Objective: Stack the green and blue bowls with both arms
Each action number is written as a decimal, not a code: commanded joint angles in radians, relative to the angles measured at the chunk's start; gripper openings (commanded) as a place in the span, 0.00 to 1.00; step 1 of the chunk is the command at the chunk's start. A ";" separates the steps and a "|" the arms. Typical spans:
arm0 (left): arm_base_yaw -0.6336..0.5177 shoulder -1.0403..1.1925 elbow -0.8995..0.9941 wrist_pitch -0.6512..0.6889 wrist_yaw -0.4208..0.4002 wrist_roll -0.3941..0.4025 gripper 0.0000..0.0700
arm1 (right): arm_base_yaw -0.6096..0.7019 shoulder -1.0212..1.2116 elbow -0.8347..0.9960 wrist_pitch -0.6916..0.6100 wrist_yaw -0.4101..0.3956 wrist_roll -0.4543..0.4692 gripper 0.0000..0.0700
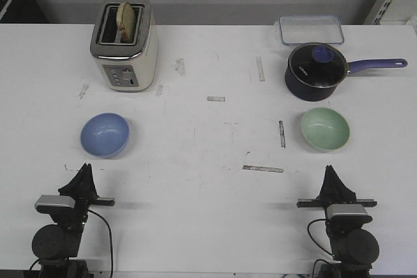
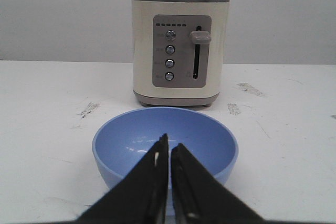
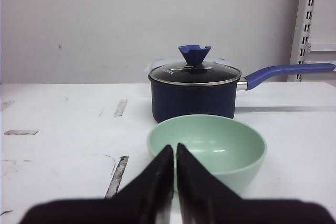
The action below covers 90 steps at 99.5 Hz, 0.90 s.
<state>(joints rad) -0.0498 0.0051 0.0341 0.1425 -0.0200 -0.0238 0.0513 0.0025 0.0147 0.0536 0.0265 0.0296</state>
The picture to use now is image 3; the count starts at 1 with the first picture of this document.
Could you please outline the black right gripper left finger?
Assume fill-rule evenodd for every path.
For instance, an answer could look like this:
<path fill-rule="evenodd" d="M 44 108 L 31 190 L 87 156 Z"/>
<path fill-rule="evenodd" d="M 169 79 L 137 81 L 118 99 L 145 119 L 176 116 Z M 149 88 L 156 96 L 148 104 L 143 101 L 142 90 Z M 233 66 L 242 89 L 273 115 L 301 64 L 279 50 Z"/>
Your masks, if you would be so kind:
<path fill-rule="evenodd" d="M 111 198 L 64 199 L 35 205 L 21 223 L 169 223 L 173 165 L 173 149 L 167 145 Z"/>

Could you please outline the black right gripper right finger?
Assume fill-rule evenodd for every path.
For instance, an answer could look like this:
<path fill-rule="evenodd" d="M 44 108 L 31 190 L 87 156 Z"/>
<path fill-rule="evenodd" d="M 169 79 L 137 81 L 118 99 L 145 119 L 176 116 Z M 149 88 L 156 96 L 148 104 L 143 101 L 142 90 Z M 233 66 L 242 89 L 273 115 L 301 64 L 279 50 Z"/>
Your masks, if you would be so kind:
<path fill-rule="evenodd" d="M 296 199 L 243 199 L 179 143 L 177 188 L 183 223 L 335 223 L 320 204 Z"/>

